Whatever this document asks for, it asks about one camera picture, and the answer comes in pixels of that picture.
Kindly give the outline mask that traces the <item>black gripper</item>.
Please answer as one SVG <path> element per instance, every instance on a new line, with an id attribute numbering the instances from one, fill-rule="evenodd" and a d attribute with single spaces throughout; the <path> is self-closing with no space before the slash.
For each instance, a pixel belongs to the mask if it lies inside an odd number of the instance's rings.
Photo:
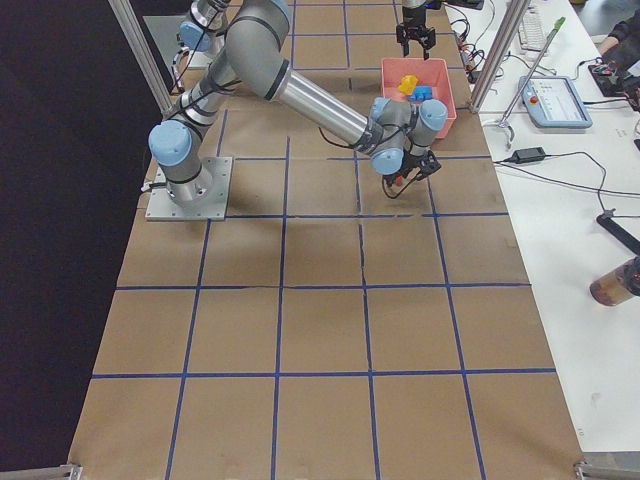
<path id="1" fill-rule="evenodd" d="M 417 170 L 417 173 L 414 175 L 412 180 L 419 182 L 438 172 L 440 168 L 440 162 L 430 149 L 421 155 L 413 155 L 408 151 L 405 151 L 403 154 L 401 168 L 395 173 L 395 176 L 387 175 L 383 177 L 383 191 L 385 193 L 398 193 L 400 191 L 400 187 L 394 187 L 392 185 L 392 181 L 397 176 L 402 176 L 404 179 L 407 179 L 412 171 Z"/>
<path id="2" fill-rule="evenodd" d="M 428 60 L 432 45 L 436 44 L 436 32 L 433 27 L 428 27 L 426 21 L 418 23 L 403 22 L 396 26 L 396 41 L 401 45 L 402 57 L 409 55 L 409 42 L 417 41 L 423 47 L 423 58 Z"/>

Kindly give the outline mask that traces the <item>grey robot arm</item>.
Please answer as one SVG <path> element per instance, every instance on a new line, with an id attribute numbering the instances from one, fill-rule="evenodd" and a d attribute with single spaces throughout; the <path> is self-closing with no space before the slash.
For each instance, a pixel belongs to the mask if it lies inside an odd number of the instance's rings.
<path id="1" fill-rule="evenodd" d="M 224 219 L 232 160 L 202 158 L 199 149 L 237 85 L 289 107 L 341 139 L 342 147 L 369 156 L 387 186 L 398 178 L 420 181 L 439 170 L 431 146 L 448 118 L 443 102 L 378 97 L 364 116 L 295 71 L 282 55 L 292 23 L 286 2 L 245 1 L 233 19 L 227 18 L 227 7 L 225 1 L 195 1 L 180 27 L 187 46 L 213 60 L 149 134 L 161 177 L 144 187 L 150 194 L 148 219 Z"/>
<path id="2" fill-rule="evenodd" d="M 197 52 L 213 58 L 222 48 L 228 29 L 225 10 L 228 1 L 194 1 L 181 22 L 178 31 L 180 49 L 172 64 L 173 85 L 170 92 L 185 92 L 182 77 Z M 418 44 L 424 59 L 436 45 L 436 33 L 427 25 L 428 10 L 439 10 L 441 1 L 403 1 L 402 15 L 395 27 L 396 42 L 401 46 L 402 56 L 410 54 L 412 42 Z"/>

